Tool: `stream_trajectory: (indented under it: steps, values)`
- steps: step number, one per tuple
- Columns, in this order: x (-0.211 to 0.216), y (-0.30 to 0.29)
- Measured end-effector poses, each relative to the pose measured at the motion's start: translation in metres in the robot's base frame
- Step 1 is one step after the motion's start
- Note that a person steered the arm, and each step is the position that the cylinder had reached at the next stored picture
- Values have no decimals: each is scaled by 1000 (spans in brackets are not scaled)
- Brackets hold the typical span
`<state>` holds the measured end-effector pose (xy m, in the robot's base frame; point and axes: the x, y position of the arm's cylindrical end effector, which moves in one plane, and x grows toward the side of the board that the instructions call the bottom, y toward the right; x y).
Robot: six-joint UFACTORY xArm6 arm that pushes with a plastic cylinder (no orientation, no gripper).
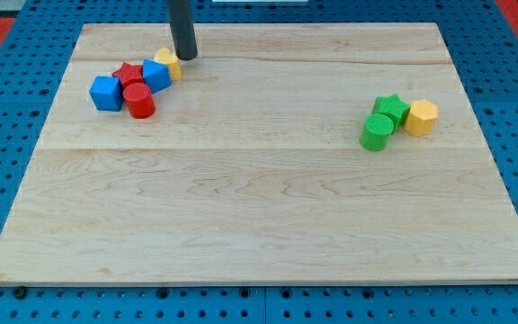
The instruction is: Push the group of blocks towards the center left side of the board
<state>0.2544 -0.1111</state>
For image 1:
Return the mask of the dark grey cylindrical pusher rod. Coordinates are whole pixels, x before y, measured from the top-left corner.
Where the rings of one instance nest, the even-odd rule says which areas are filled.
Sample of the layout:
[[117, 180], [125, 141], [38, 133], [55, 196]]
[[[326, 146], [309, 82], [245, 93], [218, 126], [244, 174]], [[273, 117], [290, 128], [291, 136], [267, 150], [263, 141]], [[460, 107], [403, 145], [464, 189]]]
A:
[[180, 60], [192, 60], [198, 56], [198, 48], [190, 0], [165, 0], [175, 55]]

